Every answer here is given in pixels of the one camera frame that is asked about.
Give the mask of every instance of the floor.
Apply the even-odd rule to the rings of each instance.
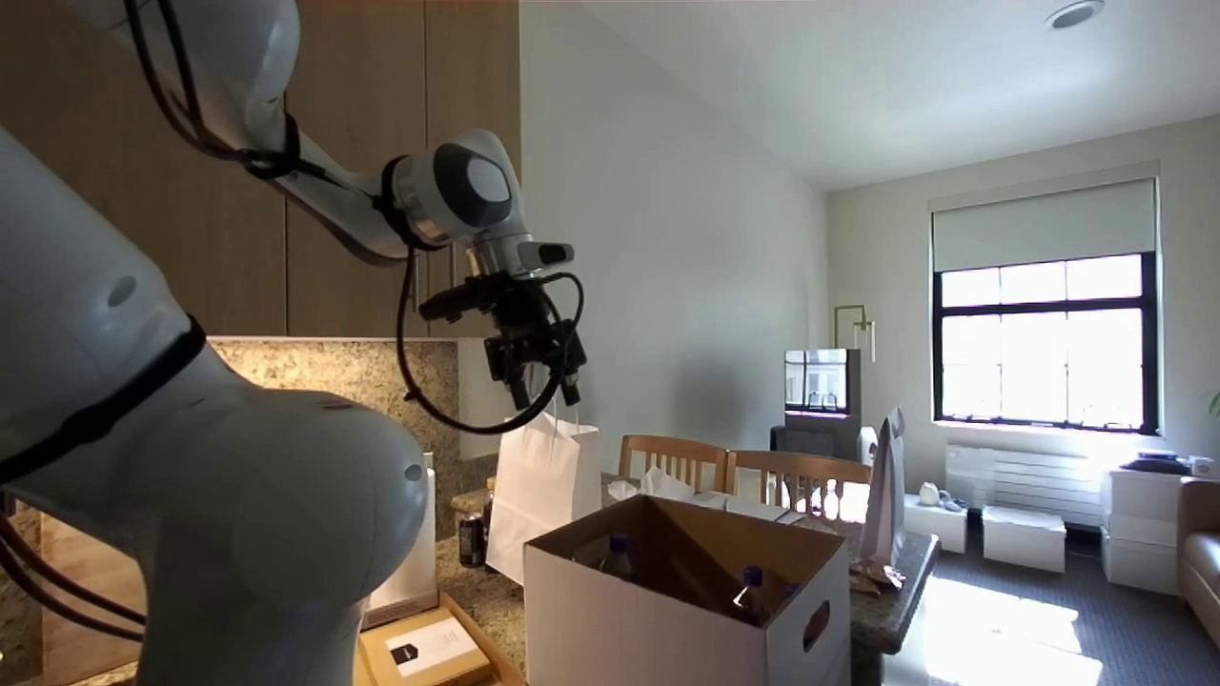
[[[1104,582],[1101,540],[1066,575],[943,552],[888,686],[1220,686],[1220,652],[1169,594]]]

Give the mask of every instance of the wooden chair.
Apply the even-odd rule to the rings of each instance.
[[[757,500],[812,519],[844,519],[848,484],[871,486],[874,467],[820,453],[733,450],[736,467],[757,474]]]
[[[620,436],[619,475],[635,481],[653,464],[695,491],[733,491],[733,450],[674,436]]]

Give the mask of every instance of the backsplash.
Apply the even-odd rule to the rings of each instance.
[[[365,404],[413,429],[436,457],[436,537],[455,533],[449,495],[483,486],[497,457],[456,460],[456,429],[431,418],[418,404],[403,401],[393,339],[229,339],[212,334],[211,348],[253,386],[262,389],[316,389]],[[456,408],[456,348],[408,342],[413,376],[444,413]],[[19,508],[14,524],[39,545],[39,514]],[[42,615],[0,575],[0,682],[39,682],[42,664]]]

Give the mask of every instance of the white wall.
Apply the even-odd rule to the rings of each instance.
[[[865,417],[906,413],[912,481],[943,481],[949,438],[1040,450],[1134,450],[1134,443],[1054,429],[961,429],[930,423],[930,203],[1046,178],[1160,164],[1162,189],[1162,438],[1181,453],[1220,453],[1220,118],[1167,127],[905,184],[844,189],[831,216],[831,302],[860,302],[881,321],[881,357],[865,368]]]
[[[521,2],[521,188],[577,242],[585,404],[627,429],[766,446],[782,352],[822,342],[822,198],[585,9]]]

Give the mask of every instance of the ceiling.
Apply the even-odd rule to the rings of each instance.
[[[1220,0],[569,0],[822,189],[1220,110]]]

